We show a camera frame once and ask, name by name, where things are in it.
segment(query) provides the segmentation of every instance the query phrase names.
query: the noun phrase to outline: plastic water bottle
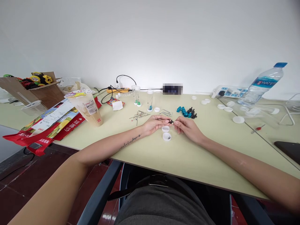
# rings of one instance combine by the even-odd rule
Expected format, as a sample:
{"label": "plastic water bottle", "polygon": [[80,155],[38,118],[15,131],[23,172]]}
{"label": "plastic water bottle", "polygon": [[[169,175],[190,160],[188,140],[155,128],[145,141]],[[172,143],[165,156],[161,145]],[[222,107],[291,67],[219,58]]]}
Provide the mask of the plastic water bottle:
{"label": "plastic water bottle", "polygon": [[237,101],[241,105],[254,105],[262,95],[270,90],[282,77],[287,62],[278,62],[272,69],[262,72]]}

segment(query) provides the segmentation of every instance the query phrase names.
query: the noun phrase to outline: blue bottle cap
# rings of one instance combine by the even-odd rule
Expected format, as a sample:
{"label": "blue bottle cap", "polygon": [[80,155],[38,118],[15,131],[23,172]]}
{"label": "blue bottle cap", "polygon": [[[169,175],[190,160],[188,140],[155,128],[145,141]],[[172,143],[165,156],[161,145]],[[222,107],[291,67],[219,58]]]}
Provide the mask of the blue bottle cap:
{"label": "blue bottle cap", "polygon": [[287,65],[287,62],[278,62],[275,64],[274,67],[280,67],[280,68],[283,68]]}

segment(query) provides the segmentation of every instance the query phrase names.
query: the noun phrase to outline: cardboard box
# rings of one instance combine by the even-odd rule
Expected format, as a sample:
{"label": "cardboard box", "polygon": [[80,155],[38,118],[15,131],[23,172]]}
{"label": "cardboard box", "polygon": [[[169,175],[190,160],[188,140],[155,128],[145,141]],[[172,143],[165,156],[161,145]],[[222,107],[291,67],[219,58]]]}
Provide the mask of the cardboard box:
{"label": "cardboard box", "polygon": [[43,74],[50,76],[53,83],[26,90],[17,78],[1,77],[0,87],[25,105],[36,100],[41,100],[42,104],[47,109],[50,109],[64,99],[64,94],[57,85],[59,82],[56,82],[54,72],[43,72]]}

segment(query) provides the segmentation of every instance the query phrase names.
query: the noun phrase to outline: water bottle label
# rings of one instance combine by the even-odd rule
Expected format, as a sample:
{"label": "water bottle label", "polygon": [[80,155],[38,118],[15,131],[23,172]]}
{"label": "water bottle label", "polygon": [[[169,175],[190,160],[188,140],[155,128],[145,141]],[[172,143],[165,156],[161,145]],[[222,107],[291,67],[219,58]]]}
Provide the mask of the water bottle label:
{"label": "water bottle label", "polygon": [[277,80],[274,80],[269,77],[258,77],[252,83],[252,85],[260,87],[260,88],[271,88],[277,83]]}

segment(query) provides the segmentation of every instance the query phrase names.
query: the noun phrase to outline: hand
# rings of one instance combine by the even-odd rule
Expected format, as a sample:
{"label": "hand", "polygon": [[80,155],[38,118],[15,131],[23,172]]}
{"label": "hand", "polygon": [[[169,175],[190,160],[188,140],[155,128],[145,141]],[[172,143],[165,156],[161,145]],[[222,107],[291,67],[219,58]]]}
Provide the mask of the hand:
{"label": "hand", "polygon": [[203,140],[207,139],[191,119],[178,117],[174,121],[174,128],[177,130],[178,134],[185,133],[189,139],[197,144],[200,144]]}
{"label": "hand", "polygon": [[141,127],[144,130],[145,136],[148,136],[150,134],[153,134],[161,127],[172,126],[172,124],[169,123],[170,120],[171,119],[169,117],[165,117],[161,115],[151,115],[151,117]]}

